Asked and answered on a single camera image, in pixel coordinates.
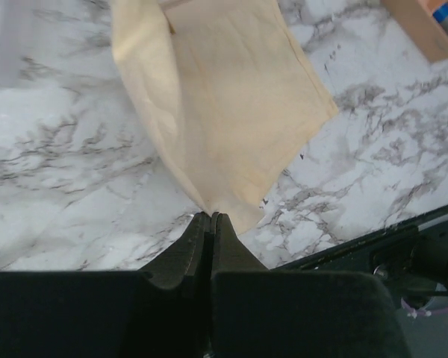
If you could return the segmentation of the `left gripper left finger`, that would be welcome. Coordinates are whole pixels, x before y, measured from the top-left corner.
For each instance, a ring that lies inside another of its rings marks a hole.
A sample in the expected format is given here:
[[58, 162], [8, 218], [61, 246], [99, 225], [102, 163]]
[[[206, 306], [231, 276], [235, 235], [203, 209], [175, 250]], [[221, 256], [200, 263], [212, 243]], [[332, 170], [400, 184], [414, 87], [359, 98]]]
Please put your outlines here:
[[0, 357], [202, 357], [210, 226], [140, 269], [0, 272]]

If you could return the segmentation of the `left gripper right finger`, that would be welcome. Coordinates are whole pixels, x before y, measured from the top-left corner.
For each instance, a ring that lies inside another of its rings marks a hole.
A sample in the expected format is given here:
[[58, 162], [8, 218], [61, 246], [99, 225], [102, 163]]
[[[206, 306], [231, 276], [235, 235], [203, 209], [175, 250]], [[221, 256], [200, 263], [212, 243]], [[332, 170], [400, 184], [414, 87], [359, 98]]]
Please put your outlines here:
[[270, 271], [214, 214], [211, 347], [216, 357], [409, 357], [393, 302], [353, 271]]

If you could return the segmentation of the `beige underwear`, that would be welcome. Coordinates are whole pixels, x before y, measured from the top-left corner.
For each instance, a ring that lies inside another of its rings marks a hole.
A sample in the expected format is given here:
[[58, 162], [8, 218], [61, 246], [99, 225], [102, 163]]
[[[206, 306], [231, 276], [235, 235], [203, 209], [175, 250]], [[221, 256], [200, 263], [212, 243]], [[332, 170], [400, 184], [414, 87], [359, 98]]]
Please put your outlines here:
[[337, 106], [276, 1], [112, 1], [112, 54], [190, 199], [245, 233]]

